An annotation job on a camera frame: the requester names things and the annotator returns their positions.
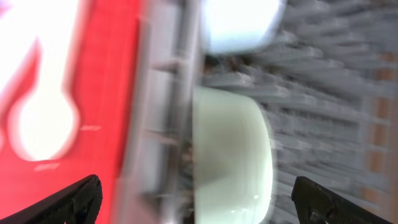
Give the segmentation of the white plastic spoon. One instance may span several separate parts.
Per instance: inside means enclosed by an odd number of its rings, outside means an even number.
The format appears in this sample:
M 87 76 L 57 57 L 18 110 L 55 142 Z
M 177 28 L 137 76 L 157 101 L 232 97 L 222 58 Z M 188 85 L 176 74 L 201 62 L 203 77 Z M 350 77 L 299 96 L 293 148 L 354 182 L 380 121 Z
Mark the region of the white plastic spoon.
M 41 51 L 34 46 L 32 56 L 12 85 L 8 97 L 1 96 L 1 114 L 6 117 L 7 128 L 1 140 L 9 142 L 12 150 L 25 161 L 46 161 L 62 157 L 69 149 L 78 131 L 80 116 L 71 96 L 70 81 L 75 71 L 75 60 L 80 42 L 81 20 L 71 74 L 66 88 L 69 97 L 44 97 L 34 93 L 38 81 Z

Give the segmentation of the light blue bowl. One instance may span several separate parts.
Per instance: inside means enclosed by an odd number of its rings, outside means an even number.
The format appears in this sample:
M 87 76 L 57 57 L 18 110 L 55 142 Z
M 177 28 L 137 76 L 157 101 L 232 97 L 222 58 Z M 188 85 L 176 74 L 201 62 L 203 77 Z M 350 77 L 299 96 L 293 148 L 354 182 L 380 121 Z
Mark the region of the light blue bowl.
M 208 55 L 242 54 L 274 39 L 286 0 L 203 0 L 201 34 Z

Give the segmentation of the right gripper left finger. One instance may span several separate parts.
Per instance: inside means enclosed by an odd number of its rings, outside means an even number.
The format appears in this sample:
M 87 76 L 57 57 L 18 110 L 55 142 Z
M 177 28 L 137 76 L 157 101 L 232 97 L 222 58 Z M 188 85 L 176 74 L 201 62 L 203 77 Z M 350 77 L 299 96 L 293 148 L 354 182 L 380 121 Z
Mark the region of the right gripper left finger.
M 95 224 L 103 200 L 102 185 L 91 174 L 1 220 L 1 224 Z

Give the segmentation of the green bowl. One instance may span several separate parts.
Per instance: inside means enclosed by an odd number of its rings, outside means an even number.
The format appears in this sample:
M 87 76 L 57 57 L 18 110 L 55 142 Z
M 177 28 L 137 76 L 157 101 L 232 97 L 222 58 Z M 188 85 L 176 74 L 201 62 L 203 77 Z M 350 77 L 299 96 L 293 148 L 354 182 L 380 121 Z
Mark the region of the green bowl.
M 199 86 L 193 93 L 195 222 L 259 224 L 272 202 L 266 121 L 251 98 Z

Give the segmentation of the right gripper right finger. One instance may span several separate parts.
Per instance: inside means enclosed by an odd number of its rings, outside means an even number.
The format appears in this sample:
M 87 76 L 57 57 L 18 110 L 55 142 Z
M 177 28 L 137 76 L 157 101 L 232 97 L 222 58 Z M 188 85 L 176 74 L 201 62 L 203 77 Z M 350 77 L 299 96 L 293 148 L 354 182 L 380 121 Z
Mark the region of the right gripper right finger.
M 304 176 L 291 199 L 300 224 L 392 224 Z

